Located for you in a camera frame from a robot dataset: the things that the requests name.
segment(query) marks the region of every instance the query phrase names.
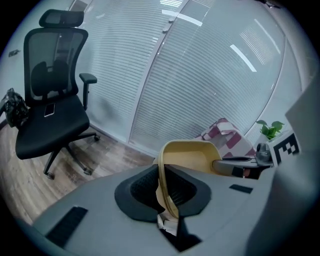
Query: black bag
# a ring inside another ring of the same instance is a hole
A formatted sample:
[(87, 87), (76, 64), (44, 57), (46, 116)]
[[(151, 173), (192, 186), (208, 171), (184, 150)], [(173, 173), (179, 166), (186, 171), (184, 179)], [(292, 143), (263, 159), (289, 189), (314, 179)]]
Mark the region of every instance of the black bag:
[(13, 88), (6, 92), (4, 99), (5, 117), (10, 127), (20, 128), (28, 119), (29, 110), (19, 93)]

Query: yellow object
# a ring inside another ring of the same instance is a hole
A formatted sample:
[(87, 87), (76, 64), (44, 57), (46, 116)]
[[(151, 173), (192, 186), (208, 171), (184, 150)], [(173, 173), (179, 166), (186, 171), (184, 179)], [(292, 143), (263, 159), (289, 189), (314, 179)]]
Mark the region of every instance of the yellow object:
[(214, 160), (221, 160), (221, 156), (215, 145), (209, 141), (172, 140), (165, 144), (153, 161), (159, 166), (159, 187), (156, 191), (159, 204), (175, 218), (179, 217), (178, 209), (168, 194), (165, 165), (178, 165), (199, 172), (219, 175), (212, 167)]

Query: mesh backrest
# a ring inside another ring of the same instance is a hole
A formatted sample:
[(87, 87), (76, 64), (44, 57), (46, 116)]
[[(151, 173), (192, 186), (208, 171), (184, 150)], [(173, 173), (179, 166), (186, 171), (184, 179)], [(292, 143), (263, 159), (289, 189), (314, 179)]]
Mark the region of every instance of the mesh backrest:
[(25, 102), (35, 106), (78, 93), (75, 69), (88, 38), (78, 28), (37, 28), (24, 40)]

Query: chair seat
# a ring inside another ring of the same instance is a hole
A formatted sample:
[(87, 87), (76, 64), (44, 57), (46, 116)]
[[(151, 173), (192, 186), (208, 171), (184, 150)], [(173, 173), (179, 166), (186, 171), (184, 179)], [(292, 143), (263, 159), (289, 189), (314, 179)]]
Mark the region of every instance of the chair seat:
[(29, 109), (29, 118), (16, 138), (18, 158), (30, 159), (51, 153), (89, 128), (89, 118), (76, 95), (56, 101), (53, 115), (45, 117), (45, 109), (46, 105)]

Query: black vent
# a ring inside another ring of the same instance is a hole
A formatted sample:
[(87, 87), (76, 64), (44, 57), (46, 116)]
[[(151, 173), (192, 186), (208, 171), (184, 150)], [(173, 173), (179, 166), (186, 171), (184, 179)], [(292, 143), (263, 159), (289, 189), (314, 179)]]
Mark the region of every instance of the black vent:
[(130, 192), (140, 203), (157, 210), (158, 213), (162, 213), (164, 209), (158, 203), (156, 196), (158, 177), (158, 168), (149, 171), (131, 185)]
[(82, 207), (72, 207), (45, 237), (57, 246), (63, 248), (87, 211), (87, 209)]
[(168, 193), (175, 206), (183, 205), (196, 195), (197, 188), (194, 184), (168, 168), (164, 171)]

